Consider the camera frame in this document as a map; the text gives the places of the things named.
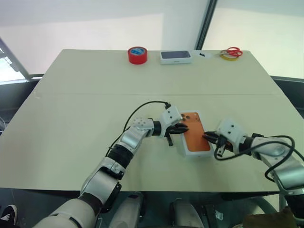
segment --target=tape roll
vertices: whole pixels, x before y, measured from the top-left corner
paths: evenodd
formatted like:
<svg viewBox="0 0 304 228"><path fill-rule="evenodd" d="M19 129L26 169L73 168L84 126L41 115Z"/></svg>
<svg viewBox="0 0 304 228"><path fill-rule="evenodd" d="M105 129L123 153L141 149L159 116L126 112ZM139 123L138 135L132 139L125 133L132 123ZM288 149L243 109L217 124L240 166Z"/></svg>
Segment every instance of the tape roll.
<svg viewBox="0 0 304 228"><path fill-rule="evenodd" d="M143 47L132 47L128 50L129 62L143 64L148 60L148 51Z"/></svg>

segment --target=red scissors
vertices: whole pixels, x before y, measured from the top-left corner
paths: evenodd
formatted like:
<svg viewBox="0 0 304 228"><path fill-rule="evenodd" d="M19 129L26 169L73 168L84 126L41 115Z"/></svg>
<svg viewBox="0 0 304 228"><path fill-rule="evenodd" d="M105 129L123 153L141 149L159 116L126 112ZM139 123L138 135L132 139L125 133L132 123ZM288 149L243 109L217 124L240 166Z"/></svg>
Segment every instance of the red scissors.
<svg viewBox="0 0 304 228"><path fill-rule="evenodd" d="M243 52L238 47L229 47L226 50L226 53L231 56L235 56L235 57L239 57L239 56L243 55Z"/></svg>

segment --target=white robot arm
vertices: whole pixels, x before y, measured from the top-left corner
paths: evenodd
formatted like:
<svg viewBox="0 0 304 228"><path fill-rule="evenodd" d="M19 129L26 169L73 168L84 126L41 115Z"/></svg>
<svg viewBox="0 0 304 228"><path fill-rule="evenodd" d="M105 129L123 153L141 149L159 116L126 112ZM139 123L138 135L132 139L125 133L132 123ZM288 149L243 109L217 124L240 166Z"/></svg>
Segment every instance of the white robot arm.
<svg viewBox="0 0 304 228"><path fill-rule="evenodd" d="M167 106L158 121L136 118L84 182L77 199L71 199L42 219L35 228L92 228L101 210L107 211L121 189L121 180L145 137L183 133L181 114Z"/></svg>
<svg viewBox="0 0 304 228"><path fill-rule="evenodd" d="M304 222L304 166L292 153L295 151L303 161L304 157L295 149L295 142L291 137L264 137L260 134L252 134L250 137L231 119L223 120L216 131L205 132L204 137L216 144L214 157L217 160L252 155L253 158L263 161L269 167L265 177L277 184L299 224ZM282 138L288 138L291 145ZM226 149L235 155L223 157Z"/></svg>

